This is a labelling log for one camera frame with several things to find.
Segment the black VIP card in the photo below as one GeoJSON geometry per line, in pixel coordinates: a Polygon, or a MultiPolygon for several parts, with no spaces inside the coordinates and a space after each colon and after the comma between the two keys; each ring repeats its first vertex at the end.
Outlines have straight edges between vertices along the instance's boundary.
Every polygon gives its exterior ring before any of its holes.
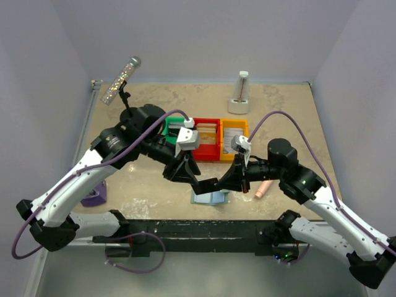
{"type": "Polygon", "coordinates": [[[217,178],[205,179],[202,181],[198,181],[196,184],[192,185],[192,190],[197,195],[216,192],[218,191],[217,184],[218,184],[217,178]]]}

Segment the teal leather card holder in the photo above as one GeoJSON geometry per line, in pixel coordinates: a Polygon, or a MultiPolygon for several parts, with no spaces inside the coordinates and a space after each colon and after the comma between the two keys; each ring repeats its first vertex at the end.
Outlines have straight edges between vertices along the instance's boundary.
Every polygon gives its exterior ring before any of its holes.
{"type": "Polygon", "coordinates": [[[210,192],[206,194],[191,193],[191,203],[200,205],[217,206],[228,203],[228,190],[210,192]]]}

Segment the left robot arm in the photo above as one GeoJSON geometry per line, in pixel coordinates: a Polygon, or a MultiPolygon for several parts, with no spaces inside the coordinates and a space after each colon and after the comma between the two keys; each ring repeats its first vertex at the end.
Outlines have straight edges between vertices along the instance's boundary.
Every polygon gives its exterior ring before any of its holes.
{"type": "Polygon", "coordinates": [[[34,200],[21,200],[17,211],[25,221],[23,227],[30,229],[40,247],[58,251],[74,239],[90,236],[124,241],[129,224],[119,211],[84,215],[73,209],[100,182],[140,155],[164,164],[166,179],[197,183],[200,171],[192,151],[199,147],[199,136],[193,118],[184,118],[175,144],[161,136],[165,119],[175,112],[150,104],[124,110],[117,125],[103,130],[75,167],[49,191],[34,200]]]}

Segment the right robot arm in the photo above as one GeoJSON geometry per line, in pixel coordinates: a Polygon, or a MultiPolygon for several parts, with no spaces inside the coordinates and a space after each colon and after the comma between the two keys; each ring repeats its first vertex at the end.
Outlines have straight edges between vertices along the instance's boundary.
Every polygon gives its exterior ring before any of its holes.
{"type": "Polygon", "coordinates": [[[271,140],[266,160],[250,161],[251,144],[245,136],[233,137],[231,147],[235,159],[218,182],[219,188],[248,192],[252,181],[277,180],[284,195],[316,213],[331,228],[321,231],[301,215],[287,211],[276,222],[277,238],[313,245],[346,265],[364,286],[379,288],[395,264],[395,237],[366,223],[338,199],[329,182],[300,165],[297,150],[288,140],[271,140]]]}

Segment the silver cards stack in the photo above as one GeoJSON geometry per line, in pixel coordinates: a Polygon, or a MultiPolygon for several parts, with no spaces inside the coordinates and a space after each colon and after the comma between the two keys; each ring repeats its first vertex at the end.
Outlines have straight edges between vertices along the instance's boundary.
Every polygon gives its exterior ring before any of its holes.
{"type": "Polygon", "coordinates": [[[244,134],[244,130],[241,128],[229,128],[225,127],[223,129],[223,153],[224,154],[234,154],[235,151],[231,148],[231,141],[234,136],[241,136],[244,134]]]}

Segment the pink microphone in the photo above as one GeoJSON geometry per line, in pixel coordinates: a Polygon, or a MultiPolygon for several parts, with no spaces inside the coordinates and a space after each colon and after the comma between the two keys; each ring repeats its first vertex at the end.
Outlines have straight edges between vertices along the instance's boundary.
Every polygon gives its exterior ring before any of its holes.
{"type": "Polygon", "coordinates": [[[264,194],[269,190],[269,188],[271,187],[271,185],[273,184],[272,180],[269,181],[263,181],[261,183],[261,185],[259,186],[259,188],[257,189],[254,198],[255,199],[261,199],[263,198],[264,194]]]}

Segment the yellow plastic bin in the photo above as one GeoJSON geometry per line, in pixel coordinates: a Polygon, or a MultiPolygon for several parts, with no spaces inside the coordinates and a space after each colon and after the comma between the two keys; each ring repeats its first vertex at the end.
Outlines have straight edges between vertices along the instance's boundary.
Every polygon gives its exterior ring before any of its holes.
{"type": "Polygon", "coordinates": [[[221,119],[220,120],[220,161],[231,162],[234,159],[234,151],[231,141],[234,136],[249,137],[249,124],[246,119],[221,119]]]}

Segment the red plastic bin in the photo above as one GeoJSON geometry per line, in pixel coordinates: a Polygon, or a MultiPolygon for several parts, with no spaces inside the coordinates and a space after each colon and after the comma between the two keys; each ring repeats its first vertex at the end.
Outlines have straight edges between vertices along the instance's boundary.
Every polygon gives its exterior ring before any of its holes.
{"type": "Polygon", "coordinates": [[[200,136],[199,148],[193,151],[194,158],[202,162],[220,160],[220,120],[215,118],[194,118],[200,136]]]}

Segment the green plastic bin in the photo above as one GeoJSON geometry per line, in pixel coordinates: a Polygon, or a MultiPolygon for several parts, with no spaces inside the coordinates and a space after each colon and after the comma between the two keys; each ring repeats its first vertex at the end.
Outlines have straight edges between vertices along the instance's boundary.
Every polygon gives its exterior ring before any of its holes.
{"type": "Polygon", "coordinates": [[[174,148],[176,144],[185,144],[192,140],[193,118],[167,117],[164,129],[160,135],[161,143],[168,148],[174,148]]]}

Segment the white metronome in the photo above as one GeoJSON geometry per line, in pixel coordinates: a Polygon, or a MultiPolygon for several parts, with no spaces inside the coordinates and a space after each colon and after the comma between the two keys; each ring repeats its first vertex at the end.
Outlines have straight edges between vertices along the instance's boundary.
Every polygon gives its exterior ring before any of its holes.
{"type": "Polygon", "coordinates": [[[249,111],[249,73],[240,71],[232,95],[228,100],[228,112],[248,114],[249,111]]]}

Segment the black microphone stand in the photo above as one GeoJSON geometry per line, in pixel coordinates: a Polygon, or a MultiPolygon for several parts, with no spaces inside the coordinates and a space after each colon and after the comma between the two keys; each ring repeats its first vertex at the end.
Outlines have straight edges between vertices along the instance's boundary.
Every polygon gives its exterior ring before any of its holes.
{"type": "Polygon", "coordinates": [[[132,118],[134,115],[134,112],[135,112],[135,108],[131,108],[129,106],[129,97],[131,96],[131,94],[129,92],[124,91],[124,87],[126,85],[127,85],[127,82],[124,81],[118,90],[118,95],[125,107],[125,109],[121,112],[121,114],[119,116],[119,120],[121,123],[126,122],[130,118],[132,118]]]}

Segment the glitter silver microphone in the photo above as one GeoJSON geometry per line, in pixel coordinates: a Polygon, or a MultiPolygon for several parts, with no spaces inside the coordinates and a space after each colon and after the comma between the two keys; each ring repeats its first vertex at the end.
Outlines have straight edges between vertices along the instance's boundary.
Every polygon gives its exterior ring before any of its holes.
{"type": "Polygon", "coordinates": [[[110,105],[112,101],[118,96],[121,86],[131,78],[133,73],[141,66],[141,58],[138,56],[133,56],[129,58],[126,65],[122,68],[120,73],[116,76],[114,81],[106,89],[100,101],[106,105],[110,105]]]}

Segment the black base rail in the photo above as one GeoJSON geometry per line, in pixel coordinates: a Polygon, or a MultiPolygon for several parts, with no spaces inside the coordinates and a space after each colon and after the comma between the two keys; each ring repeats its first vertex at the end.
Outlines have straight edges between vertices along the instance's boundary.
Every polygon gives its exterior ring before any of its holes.
{"type": "Polygon", "coordinates": [[[288,231],[293,218],[296,213],[288,210],[277,220],[126,219],[115,235],[94,236],[93,242],[120,244],[130,248],[133,257],[162,251],[296,256],[307,244],[288,231]]]}

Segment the purple bracket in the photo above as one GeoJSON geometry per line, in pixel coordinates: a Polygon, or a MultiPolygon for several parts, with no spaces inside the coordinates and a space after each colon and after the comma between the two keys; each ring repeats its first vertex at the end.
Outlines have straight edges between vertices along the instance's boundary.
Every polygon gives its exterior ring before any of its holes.
{"type": "Polygon", "coordinates": [[[106,181],[102,181],[80,203],[83,207],[96,207],[107,202],[107,185],[106,181]]]}

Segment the aluminium frame rail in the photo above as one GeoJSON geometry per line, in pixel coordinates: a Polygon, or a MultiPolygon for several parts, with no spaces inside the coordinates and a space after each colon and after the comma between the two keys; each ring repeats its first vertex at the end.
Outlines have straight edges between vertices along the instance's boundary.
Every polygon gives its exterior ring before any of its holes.
{"type": "MultiPolygon", "coordinates": [[[[77,163],[77,160],[80,158],[81,154],[84,153],[85,138],[86,138],[86,133],[88,131],[88,127],[90,125],[90,121],[91,121],[90,118],[92,117],[92,112],[95,107],[98,94],[100,93],[101,86],[103,84],[104,84],[103,80],[92,80],[91,91],[88,93],[89,97],[88,97],[87,109],[83,114],[81,130],[77,139],[77,144],[72,159],[72,166],[74,166],[77,163]]],[[[27,286],[24,293],[25,297],[37,295],[38,287],[40,285],[40,280],[43,275],[47,257],[48,257],[48,251],[46,249],[40,249],[35,254],[35,260],[33,262],[32,271],[28,278],[27,286]]]]}

